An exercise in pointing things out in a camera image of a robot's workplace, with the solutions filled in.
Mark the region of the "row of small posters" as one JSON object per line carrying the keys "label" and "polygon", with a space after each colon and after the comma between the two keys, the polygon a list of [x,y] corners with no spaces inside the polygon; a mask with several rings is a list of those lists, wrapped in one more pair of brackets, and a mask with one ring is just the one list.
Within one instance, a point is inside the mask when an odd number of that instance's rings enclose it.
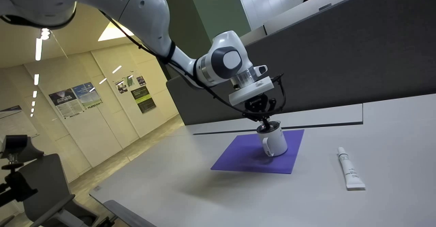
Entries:
{"label": "row of small posters", "polygon": [[118,81],[114,81],[113,83],[116,91],[120,94],[127,92],[139,92],[143,90],[148,92],[148,89],[146,88],[146,81],[143,76],[129,75],[119,79]]}

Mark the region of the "ceiling light panel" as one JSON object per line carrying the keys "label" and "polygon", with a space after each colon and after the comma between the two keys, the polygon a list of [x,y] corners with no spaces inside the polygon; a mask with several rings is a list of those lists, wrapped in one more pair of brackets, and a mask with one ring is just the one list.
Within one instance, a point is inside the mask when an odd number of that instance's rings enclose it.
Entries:
{"label": "ceiling light panel", "polygon": [[100,37],[98,38],[98,42],[120,39],[126,37],[126,35],[134,36],[134,33],[132,33],[126,27],[122,26],[121,24],[118,24],[118,22],[116,23],[121,28],[121,30],[112,22],[109,22],[109,24],[106,26],[106,28],[103,30]]}

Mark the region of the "purple mat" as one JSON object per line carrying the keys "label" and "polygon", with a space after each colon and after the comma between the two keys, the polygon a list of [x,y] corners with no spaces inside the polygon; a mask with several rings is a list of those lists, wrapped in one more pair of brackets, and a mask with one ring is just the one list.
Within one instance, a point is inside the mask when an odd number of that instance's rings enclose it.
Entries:
{"label": "purple mat", "polygon": [[291,174],[304,135],[304,129],[283,132],[288,150],[280,156],[264,153],[256,134],[237,135],[211,170]]}

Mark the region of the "dark poster with green band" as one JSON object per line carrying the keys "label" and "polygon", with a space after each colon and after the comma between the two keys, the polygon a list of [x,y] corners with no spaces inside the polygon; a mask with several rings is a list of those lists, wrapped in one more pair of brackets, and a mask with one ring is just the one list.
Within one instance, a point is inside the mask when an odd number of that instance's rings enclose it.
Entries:
{"label": "dark poster with green band", "polygon": [[154,100],[145,85],[132,90],[131,94],[142,114],[156,107],[156,104],[154,103]]}

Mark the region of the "grey office chair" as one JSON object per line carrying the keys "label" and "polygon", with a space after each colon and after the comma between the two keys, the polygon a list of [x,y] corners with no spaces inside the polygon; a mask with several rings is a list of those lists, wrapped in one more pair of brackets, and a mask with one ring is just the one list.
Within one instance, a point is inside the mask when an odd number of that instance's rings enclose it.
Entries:
{"label": "grey office chair", "polygon": [[25,165],[19,169],[37,193],[23,201],[31,227],[113,227],[116,217],[99,215],[75,201],[58,154],[33,152],[20,156]]}

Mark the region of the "grey partition panel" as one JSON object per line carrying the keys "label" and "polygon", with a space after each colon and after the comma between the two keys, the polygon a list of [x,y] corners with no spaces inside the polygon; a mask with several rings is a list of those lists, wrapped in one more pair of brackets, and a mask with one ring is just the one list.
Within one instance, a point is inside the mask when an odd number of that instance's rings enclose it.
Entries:
{"label": "grey partition panel", "polygon": [[436,94],[436,0],[345,0],[246,50],[284,113]]}

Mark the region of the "black cup lid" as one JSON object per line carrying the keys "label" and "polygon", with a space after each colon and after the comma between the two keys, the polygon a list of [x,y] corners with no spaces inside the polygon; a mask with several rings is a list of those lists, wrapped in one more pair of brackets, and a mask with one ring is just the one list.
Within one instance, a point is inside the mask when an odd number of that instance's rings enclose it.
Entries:
{"label": "black cup lid", "polygon": [[256,133],[257,134],[269,134],[269,133],[272,133],[272,132],[280,129],[280,125],[281,125],[280,121],[270,120],[266,123],[260,124],[256,129]]}

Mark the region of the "white tube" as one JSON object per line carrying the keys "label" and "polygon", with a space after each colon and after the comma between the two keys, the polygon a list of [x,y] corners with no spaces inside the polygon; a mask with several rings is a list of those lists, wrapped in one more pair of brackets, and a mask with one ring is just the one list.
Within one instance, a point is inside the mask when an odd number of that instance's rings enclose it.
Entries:
{"label": "white tube", "polygon": [[343,147],[338,148],[338,157],[344,173],[347,190],[366,190],[366,186],[355,170],[353,163],[349,159]]}

